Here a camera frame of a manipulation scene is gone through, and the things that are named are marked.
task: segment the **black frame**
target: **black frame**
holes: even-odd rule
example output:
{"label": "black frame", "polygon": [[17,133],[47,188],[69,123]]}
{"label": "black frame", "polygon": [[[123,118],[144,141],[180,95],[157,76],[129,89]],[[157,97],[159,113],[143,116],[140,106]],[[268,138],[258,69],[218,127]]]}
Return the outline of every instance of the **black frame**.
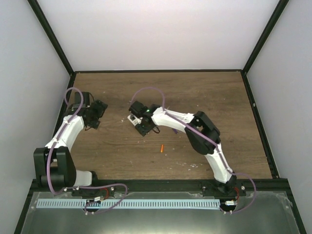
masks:
{"label": "black frame", "polygon": [[[302,219],[300,217],[300,213],[298,211],[298,208],[296,206],[296,202],[293,198],[292,191],[290,189],[289,183],[287,179],[279,178],[279,174],[277,171],[277,167],[268,143],[268,139],[266,137],[261,118],[257,109],[257,106],[255,104],[255,100],[253,97],[253,93],[251,91],[248,78],[247,78],[247,73],[250,70],[252,64],[256,60],[258,54],[260,53],[263,45],[265,44],[267,38],[269,37],[271,31],[273,30],[275,24],[277,23],[279,17],[281,16],[283,10],[287,6],[287,3],[289,0],[279,0],[274,12],[272,13],[264,31],[262,32],[255,48],[253,49],[248,61],[246,62],[244,68],[241,69],[229,69],[229,70],[131,70],[131,71],[76,71],[72,69],[60,43],[58,42],[48,20],[46,19],[39,3],[37,0],[27,0],[33,9],[34,13],[36,14],[40,24],[42,25],[43,29],[45,30],[50,42],[52,43],[53,47],[55,48],[59,58],[61,59],[64,67],[66,68],[68,74],[70,75],[69,83],[68,83],[68,88],[74,86],[75,78],[77,73],[129,73],[129,72],[221,72],[221,71],[239,71],[241,73],[246,93],[251,105],[251,109],[253,111],[253,116],[259,131],[259,135],[263,144],[263,148],[265,151],[265,155],[267,157],[268,165],[272,174],[272,179],[255,179],[255,184],[257,186],[258,191],[285,191],[288,199],[290,202],[292,202],[292,211],[295,216],[298,228],[300,230],[300,233],[304,234],[306,233],[306,230],[304,228],[304,225],[302,223]],[[61,110],[58,116],[58,120],[56,123],[56,127],[54,130],[54,134],[58,130],[58,128],[61,125],[62,122],[62,116],[66,111],[66,103],[63,102],[61,106]],[[94,179],[95,185],[108,185],[112,183],[126,183],[129,191],[136,191],[136,192],[203,192],[203,195],[207,196],[214,196],[218,199],[225,199],[227,197],[231,197],[232,195],[229,196],[224,196],[220,194],[218,191],[216,191],[212,185],[213,185],[213,180],[207,179],[207,180],[98,180],[96,177]],[[250,183],[249,180],[247,179],[238,179],[237,183],[243,184],[245,186],[245,191],[253,191],[252,184]],[[21,232],[26,214],[30,205],[30,201],[33,195],[33,192],[48,192],[48,188],[38,188],[36,180],[33,180],[31,188],[29,190],[29,193],[26,198],[25,205],[22,209],[15,233],[18,234]],[[83,197],[92,197],[92,194],[87,191],[76,191],[78,193],[77,195],[83,196]]]}

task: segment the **white strip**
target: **white strip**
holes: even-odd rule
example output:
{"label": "white strip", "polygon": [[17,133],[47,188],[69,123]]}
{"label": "white strip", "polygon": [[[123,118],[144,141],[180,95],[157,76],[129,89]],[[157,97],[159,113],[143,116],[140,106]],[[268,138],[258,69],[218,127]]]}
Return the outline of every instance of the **white strip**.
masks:
{"label": "white strip", "polygon": [[[91,204],[88,209],[107,209],[119,199]],[[83,209],[86,199],[38,199],[37,208]],[[114,209],[204,209],[218,210],[218,199],[126,199]]]}

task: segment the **wooden table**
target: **wooden table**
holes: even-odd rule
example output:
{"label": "wooden table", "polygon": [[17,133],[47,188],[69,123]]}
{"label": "wooden table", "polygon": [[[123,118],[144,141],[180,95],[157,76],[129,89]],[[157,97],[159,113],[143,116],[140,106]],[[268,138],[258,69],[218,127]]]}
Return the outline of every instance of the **wooden table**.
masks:
{"label": "wooden table", "polygon": [[[235,172],[272,178],[239,72],[84,73],[75,87],[108,104],[97,130],[81,132],[71,151],[79,170],[101,179],[206,179],[213,172],[192,149],[184,133],[160,127],[142,137],[127,120],[132,95],[154,86],[166,96],[166,108],[182,113],[204,111],[221,132],[222,149]],[[154,90],[136,100],[161,104]]]}

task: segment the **purple cable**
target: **purple cable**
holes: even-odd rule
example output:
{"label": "purple cable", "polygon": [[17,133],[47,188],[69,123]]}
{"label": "purple cable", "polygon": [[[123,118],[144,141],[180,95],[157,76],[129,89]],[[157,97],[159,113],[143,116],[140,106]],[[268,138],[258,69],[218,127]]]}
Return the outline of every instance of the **purple cable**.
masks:
{"label": "purple cable", "polygon": [[167,116],[173,118],[175,121],[181,123],[181,124],[184,125],[186,128],[190,129],[192,132],[194,132],[195,134],[201,136],[202,138],[204,138],[205,140],[207,140],[208,142],[210,142],[212,145],[214,145],[215,148],[216,148],[216,151],[218,152],[218,154],[219,154],[219,156],[220,156],[220,158],[221,158],[221,161],[222,161],[222,163],[223,163],[225,169],[226,169],[230,174],[232,174],[232,175],[234,175],[234,176],[239,176],[239,175],[245,176],[246,178],[248,178],[248,179],[250,180],[250,182],[251,182],[252,185],[253,185],[253,190],[254,190],[254,195],[253,195],[252,201],[251,201],[247,206],[245,206],[244,208],[242,208],[242,209],[240,209],[240,210],[238,210],[238,211],[233,211],[232,214],[241,212],[241,211],[247,209],[248,207],[250,207],[250,206],[253,204],[254,200],[255,200],[256,192],[257,192],[257,189],[256,189],[256,186],[255,186],[255,183],[254,183],[253,179],[252,179],[248,174],[245,174],[245,173],[234,173],[234,172],[231,172],[231,171],[228,169],[228,166],[226,165],[226,163],[225,163],[225,161],[224,161],[224,158],[223,158],[223,156],[222,156],[222,154],[221,154],[221,152],[220,152],[220,150],[219,150],[219,148],[218,148],[218,145],[217,145],[213,140],[211,140],[210,138],[208,138],[208,137],[206,137],[205,135],[203,135],[203,134],[202,134],[201,132],[199,132],[197,129],[192,128],[191,126],[189,126],[188,124],[184,123],[184,122],[181,121],[180,119],[178,119],[178,118],[176,118],[175,116],[173,116],[173,115],[169,114],[168,112],[166,112],[166,111],[165,111],[165,95],[164,95],[164,93],[163,93],[160,89],[155,88],[155,87],[145,87],[145,88],[139,89],[139,90],[136,91],[135,94],[132,96],[130,105],[133,103],[133,100],[134,100],[134,98],[136,97],[136,95],[137,95],[139,92],[141,92],[141,91],[143,91],[143,90],[145,90],[145,89],[154,89],[154,90],[159,91],[160,94],[161,94],[161,96],[162,96],[162,106],[161,106],[161,107],[162,107],[162,110],[165,112],[165,114],[166,114]]}
{"label": "purple cable", "polygon": [[[75,87],[72,87],[72,88],[69,88],[65,91],[65,97],[64,97],[64,101],[65,103],[67,104],[68,106],[68,100],[66,99],[66,95],[67,93],[70,91],[70,90],[76,90],[79,94],[80,94],[80,97],[81,97],[81,101],[80,101],[80,104],[79,104],[79,107],[77,108],[77,110],[73,113],[73,115],[68,119],[67,121],[67,124],[65,124],[61,130],[59,131],[59,134],[57,135],[56,137],[56,141],[52,144],[51,146],[51,149],[49,151],[49,154],[48,154],[48,159],[47,159],[47,180],[48,180],[48,185],[49,185],[49,189],[51,191],[52,194],[54,195],[59,195],[61,194],[65,188],[62,188],[60,191],[56,192],[53,188],[53,185],[52,185],[52,181],[51,181],[51,175],[50,175],[50,163],[51,163],[51,158],[52,158],[52,152],[54,150],[54,147],[56,146],[57,144],[57,141],[59,140],[59,138],[62,136],[63,132],[65,131],[66,127],[70,124],[70,122],[74,119],[74,117],[78,114],[78,112],[80,111],[80,109],[82,108],[82,105],[83,105],[83,95],[82,95],[82,92],[75,88]],[[104,212],[107,212],[107,211],[110,211],[111,209],[113,209],[115,206],[117,206],[119,203],[122,202],[122,200],[126,197],[127,195],[127,192],[128,192],[128,187],[127,185],[125,184],[110,184],[110,185],[105,185],[105,186],[98,186],[98,187],[88,187],[88,186],[81,186],[80,188],[82,189],[102,189],[102,188],[109,188],[109,187],[113,187],[113,186],[123,186],[125,187],[125,193],[123,195],[123,197],[112,207],[108,208],[107,210],[104,210],[104,211],[101,211],[101,212],[96,212],[95,214],[99,214],[99,213],[104,213]]]}

